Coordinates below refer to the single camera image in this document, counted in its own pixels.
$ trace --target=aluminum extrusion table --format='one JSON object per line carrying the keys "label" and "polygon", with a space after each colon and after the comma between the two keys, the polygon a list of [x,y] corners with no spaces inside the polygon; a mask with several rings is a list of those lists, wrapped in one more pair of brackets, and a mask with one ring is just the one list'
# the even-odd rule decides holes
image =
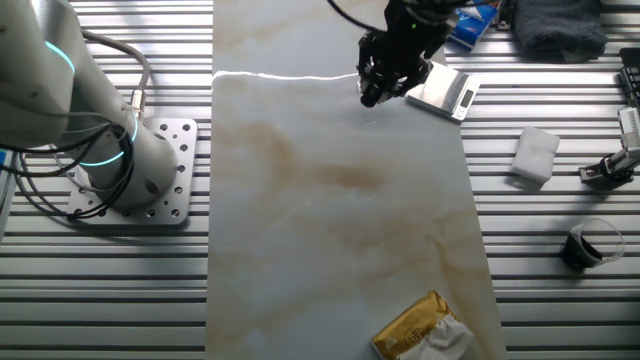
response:
{"label": "aluminum extrusion table", "polygon": [[[597,193],[577,175],[620,148],[617,53],[640,45],[640,5],[605,3],[610,43],[588,64],[525,59],[505,32],[490,32],[471,54],[448,49],[450,66],[483,83],[461,131],[512,359],[640,358],[640,181]],[[16,194],[0,247],[0,359],[203,359],[213,1],[72,4],[83,26],[149,57],[147,116],[198,121],[191,221],[102,240],[56,225]],[[135,60],[89,48],[128,97],[139,79]],[[524,126],[563,139],[554,177],[538,192],[505,183]],[[67,202],[66,179],[36,181]],[[623,231],[627,255],[575,276],[556,254],[566,231],[589,216]]]}

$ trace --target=marble board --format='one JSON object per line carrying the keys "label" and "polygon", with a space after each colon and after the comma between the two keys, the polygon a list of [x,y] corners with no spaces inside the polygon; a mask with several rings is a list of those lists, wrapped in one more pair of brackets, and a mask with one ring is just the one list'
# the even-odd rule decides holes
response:
{"label": "marble board", "polygon": [[[384,26],[384,1],[341,5]],[[324,1],[214,14],[207,359],[374,360],[432,289],[477,337],[464,359],[506,359],[458,125],[360,105],[362,31]]]}

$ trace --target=silver kitchen scale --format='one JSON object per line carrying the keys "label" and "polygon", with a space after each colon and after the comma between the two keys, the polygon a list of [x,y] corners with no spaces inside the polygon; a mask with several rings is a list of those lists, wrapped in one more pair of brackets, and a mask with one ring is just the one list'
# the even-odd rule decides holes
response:
{"label": "silver kitchen scale", "polygon": [[480,83],[473,77],[432,62],[427,81],[407,92],[409,103],[462,122],[469,112]]}

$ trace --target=dark gray cloth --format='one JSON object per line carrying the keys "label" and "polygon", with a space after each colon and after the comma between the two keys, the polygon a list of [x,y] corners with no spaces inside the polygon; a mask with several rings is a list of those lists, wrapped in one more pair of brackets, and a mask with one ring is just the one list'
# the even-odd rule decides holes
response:
{"label": "dark gray cloth", "polygon": [[569,62],[597,59],[609,39],[598,0],[517,0],[515,31],[525,50],[562,54]]}

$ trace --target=metal mounting plate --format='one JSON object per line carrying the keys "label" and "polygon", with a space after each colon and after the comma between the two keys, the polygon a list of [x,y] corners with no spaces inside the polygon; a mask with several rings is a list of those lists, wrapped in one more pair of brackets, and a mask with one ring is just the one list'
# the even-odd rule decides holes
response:
{"label": "metal mounting plate", "polygon": [[[126,211],[109,209],[104,216],[83,220],[82,225],[179,226],[187,220],[198,125],[192,119],[151,118],[145,119],[145,126],[167,139],[178,156],[178,166],[180,169],[184,166],[184,171],[177,171],[169,191],[148,206]],[[187,146],[185,151],[181,150],[183,145]],[[88,210],[99,202],[95,194],[77,189],[71,192],[67,211]]]}

